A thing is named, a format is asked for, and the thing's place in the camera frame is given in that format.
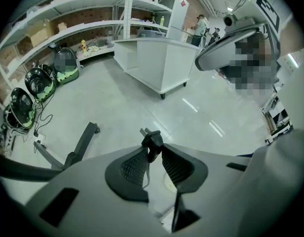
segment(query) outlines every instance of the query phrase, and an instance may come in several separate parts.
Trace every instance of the polished concrete floor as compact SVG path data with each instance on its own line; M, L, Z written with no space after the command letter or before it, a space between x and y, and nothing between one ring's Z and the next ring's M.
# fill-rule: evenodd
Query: polished concrete floor
M59 161L64 162L74 150L90 121L100 126L101 133L94 135L84 158L140 145L143 137L139 130L145 127L160 130L166 143L223 155L249 154L264 145L267 129L259 107L241 97L215 71L193 67L187 86L173 89L161 100L156 92L124 73L112 57L87 61L80 77L59 87L45 108L42 117L54 117L40 132L46 136L48 151ZM16 138L11 159L50 167L39 153L34 154L32 132L25 143ZM164 187L164 175L159 157L151 166L147 188L157 213L170 208L175 199L171 191L159 189ZM21 203L44 185L11 180L5 184Z

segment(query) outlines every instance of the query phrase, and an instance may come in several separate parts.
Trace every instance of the brick wall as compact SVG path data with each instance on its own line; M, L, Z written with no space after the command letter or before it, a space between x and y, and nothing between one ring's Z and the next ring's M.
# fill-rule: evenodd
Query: brick wall
M187 0L189 2L186 18L184 21L184 27L190 28L197 23L197 17L200 14L205 15L209 19L209 12L207 9L202 7L201 3L198 0Z
M195 25L196 17L199 14L204 14L205 16L207 16L207 18L209 18L209 13L206 11L206 9L204 9L201 6L201 4L197 0L187 0L187 1L190 4L189 4L187 15L185 18L184 27L191 27L191 26ZM51 0L48 0L48 1L43 2L40 5L43 6L43 5L49 4L50 2L51 2ZM119 17L122 14L122 10L123 10L123 8L119 9ZM134 10L132 10L131 17L151 20L152 14L148 11L134 9ZM78 25L81 23L86 24L86 23L92 23L92 22L97 22L97 21L101 21L101 20L111 20L111 19L112 19L112 8L111 7L110 8L94 8L94 9L81 10L81 11L77 11L74 13L70 13L68 15L61 16L61 17L53 20L53 23L56 27L59 23L65 22L68 27L71 27L71 26ZM138 28L139 27L135 27L135 26L131 27L130 34L132 34L132 35L136 34ZM75 34L73 36L69 36L65 39L62 39L61 41L57 42L57 44L66 43L67 46L73 46L73 45L80 43L83 39L87 41L87 40L92 40L96 37L106 36L108 33L108 30L111 30L111 28L105 27L105 28L97 28L97 29L88 30L88 31L85 31L85 32L82 32L79 34ZM3 37L5 37L8 34L8 32L9 32L9 27L6 27L4 29L4 31L2 32L1 40L3 39ZM22 39L17 44L17 47L18 47L19 53L21 55L26 54L29 50L31 50L33 48L29 37L25 37L24 39ZM44 49L39 54L37 54L32 60L27 62L25 64L25 66L27 67L27 69L31 68L32 63L34 61L42 59L43 57L50 54L51 52L52 51L48 48ZM16 53L15 53L13 46L6 47L0 51L0 62L4 66L7 66L12 61L12 59L14 59L15 57L16 57ZM17 81L20 81L24 77L24 75L25 75L25 72L24 72L23 67L21 66L11 76L11 79L16 79ZM9 91L10 91L10 89L9 89L8 85L6 84L6 82L4 81L3 77L0 74L0 101L3 102L3 100L8 95Z

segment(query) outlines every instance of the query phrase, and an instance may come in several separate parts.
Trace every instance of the person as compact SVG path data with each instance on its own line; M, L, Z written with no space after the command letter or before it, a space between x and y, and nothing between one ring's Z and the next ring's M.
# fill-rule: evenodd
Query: person
M210 39L208 45L211 45L213 42L215 42L216 40L218 40L220 38L219 31L220 31L219 28L215 28L215 32L213 34L210 34L211 39Z
M192 29L194 29L195 32L194 32L193 38L191 40L191 44L195 45L195 46L199 46L201 37L203 37L203 35L206 31L206 28L207 28L206 19L203 14L200 14L197 17L197 19L198 19L197 24L192 27Z

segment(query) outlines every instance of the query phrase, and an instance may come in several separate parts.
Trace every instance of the wheel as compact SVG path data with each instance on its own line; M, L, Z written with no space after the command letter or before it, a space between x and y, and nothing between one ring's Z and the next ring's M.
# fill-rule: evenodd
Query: wheel
M101 129L98 127L98 125L96 124L97 128L96 128L96 131L95 131L95 134L101 132Z

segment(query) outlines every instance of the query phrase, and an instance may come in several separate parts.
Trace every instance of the cardboard box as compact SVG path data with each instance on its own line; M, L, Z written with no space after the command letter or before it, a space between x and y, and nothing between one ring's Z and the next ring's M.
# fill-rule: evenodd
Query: cardboard box
M60 24L58 24L58 28L59 28L59 31L63 31L63 30L66 30L68 27L67 27L67 24L62 22Z
M53 26L48 19L39 20L28 29L26 35L30 37L35 47L54 35Z

